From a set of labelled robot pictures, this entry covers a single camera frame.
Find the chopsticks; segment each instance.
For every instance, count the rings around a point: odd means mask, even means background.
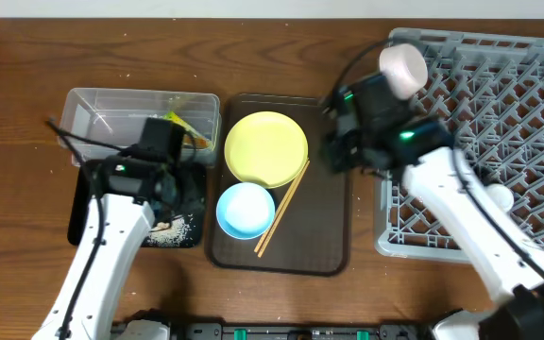
[[[298,188],[299,183],[303,178],[303,174],[305,174],[306,169],[308,169],[308,165],[310,165],[310,160],[306,161],[305,165],[303,165],[303,169],[301,169],[297,177],[295,177],[295,179],[293,179],[293,181],[291,182],[289,190],[287,190],[287,193],[284,194],[284,197],[280,202],[279,208],[276,210],[272,226],[265,231],[265,233],[262,235],[262,238],[260,238],[260,242],[258,242],[255,246],[255,249],[253,249],[254,252],[259,252],[257,254],[257,257],[261,258],[262,255],[264,255],[265,248],[268,247],[268,243],[272,239],[272,235],[274,235],[274,231],[276,231],[276,227],[281,221],[281,218],[284,215],[284,211],[287,209],[287,206],[289,206],[289,202],[291,202],[291,198],[293,198],[293,194]]]

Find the plastic container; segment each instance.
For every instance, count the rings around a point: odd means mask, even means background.
[[[196,151],[195,161],[214,166],[219,129],[219,98],[210,93],[167,91],[86,89],[68,93],[60,127],[78,136],[121,147],[139,141],[147,117],[174,111],[196,131],[212,141],[210,147]],[[102,146],[71,142],[83,159],[105,159],[116,151]],[[180,158],[187,160],[194,150],[185,145]]]

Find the blue bowl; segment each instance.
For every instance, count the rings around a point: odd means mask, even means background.
[[[217,201],[217,223],[226,234],[239,240],[261,236],[274,222],[274,200],[263,187],[238,183]]]

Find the plastic grid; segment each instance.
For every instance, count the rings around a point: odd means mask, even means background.
[[[429,79],[411,106],[445,122],[483,183],[512,190],[511,217],[544,247],[544,39],[411,28],[390,36],[426,46]],[[376,223],[382,254],[467,261],[418,199],[387,182],[377,190],[388,196]]]

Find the yellow object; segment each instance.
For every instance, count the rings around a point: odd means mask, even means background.
[[[232,127],[224,156],[239,180],[271,189],[299,174],[308,160],[308,141],[293,119],[277,112],[257,112]]]
[[[197,149],[204,149],[211,145],[212,142],[210,140],[198,133],[194,127],[191,127],[190,124],[186,123],[183,119],[179,118],[175,112],[169,111],[169,113],[163,116],[163,119],[170,120],[172,123],[178,124],[179,126],[185,128],[186,131],[192,133],[192,135],[195,137],[195,146]],[[192,146],[193,144],[189,136],[184,136],[182,143],[189,146]]]

